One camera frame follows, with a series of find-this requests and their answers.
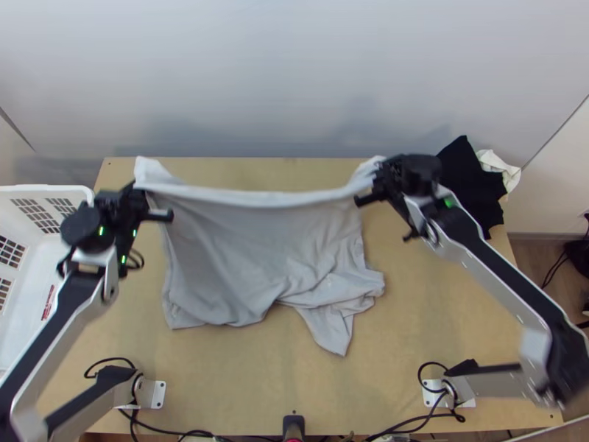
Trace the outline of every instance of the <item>metal mount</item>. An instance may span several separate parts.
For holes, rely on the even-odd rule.
[[[166,383],[164,381],[152,381],[141,376],[135,381],[133,390],[137,404],[126,404],[116,408],[158,410],[163,407],[163,399],[166,397]]]
[[[448,389],[445,386],[445,384],[442,382],[441,379],[424,379],[423,385],[426,385],[431,390],[441,390],[442,388],[446,388],[446,391],[448,391],[450,394],[446,395],[446,397],[444,397],[444,399],[442,399],[440,401],[440,403],[437,405],[437,407],[438,408],[455,408],[454,400],[452,399],[453,393],[450,389]],[[423,404],[427,408],[432,408],[434,406],[434,404],[436,403],[436,401],[438,400],[438,398],[440,397],[440,395],[443,393],[432,393],[431,391],[427,391],[422,386],[421,387],[421,394],[423,395]],[[472,398],[472,399],[467,400],[466,402],[462,402],[456,408],[474,408],[474,407],[476,407],[476,402],[475,402],[475,399]]]

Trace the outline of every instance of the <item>wooden table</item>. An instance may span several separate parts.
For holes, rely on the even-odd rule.
[[[359,160],[282,158],[162,158],[191,184],[245,190],[304,191],[341,186]],[[134,158],[108,158],[96,189],[133,179]],[[282,417],[305,416],[309,434],[372,434],[428,409],[417,368],[435,360],[454,365],[514,362],[520,327],[460,266],[422,242],[404,244],[408,228],[387,204],[362,209],[368,262],[386,275],[387,290],[357,315],[346,357],[321,349],[300,316],[274,306],[259,324],[236,329],[203,326],[171,331],[161,306],[166,260],[158,227],[141,226],[135,248],[146,259],[121,282],[117,302],[82,333],[40,400],[48,412],[89,386],[84,370],[104,357],[125,356],[152,379],[168,382],[162,410],[144,421],[169,429],[200,428],[220,435],[277,435]],[[502,226],[491,243],[513,262]],[[520,399],[482,399],[461,411],[466,422],[432,420],[427,432],[547,427],[557,410]],[[91,431],[129,430],[108,413]]]

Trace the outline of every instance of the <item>silver arm segment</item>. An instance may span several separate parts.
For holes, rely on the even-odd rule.
[[[523,327],[520,360],[480,367],[468,359],[446,371],[454,403],[475,396],[523,397],[543,407],[563,406],[589,385],[589,342],[564,311],[493,249],[480,226],[449,189],[439,185],[440,161],[431,155],[399,155],[375,171],[361,207],[385,200],[439,256],[460,263]]]
[[[72,252],[64,260],[57,310],[2,379],[0,441],[72,441],[113,407],[132,402],[135,408],[161,408],[165,382],[145,379],[134,366],[115,365],[98,371],[94,386],[50,416],[41,418],[35,405],[86,324],[116,300],[141,222],[173,217],[171,211],[150,211],[145,193],[131,184],[120,192],[100,192],[94,206],[83,203],[63,221],[62,239]]]

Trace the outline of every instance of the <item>white cloth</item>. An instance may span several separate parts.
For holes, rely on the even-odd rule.
[[[319,345],[344,356],[353,316],[384,290],[382,274],[364,261],[352,198],[371,187],[381,159],[361,164],[339,189],[243,192],[188,186],[137,157],[135,188],[174,210],[174,222],[162,225],[169,327],[246,326],[276,301],[299,312]]]
[[[503,174],[503,185],[507,193],[510,193],[519,184],[521,168],[510,166],[500,159],[492,149],[479,150],[476,157],[485,172],[501,172]]]

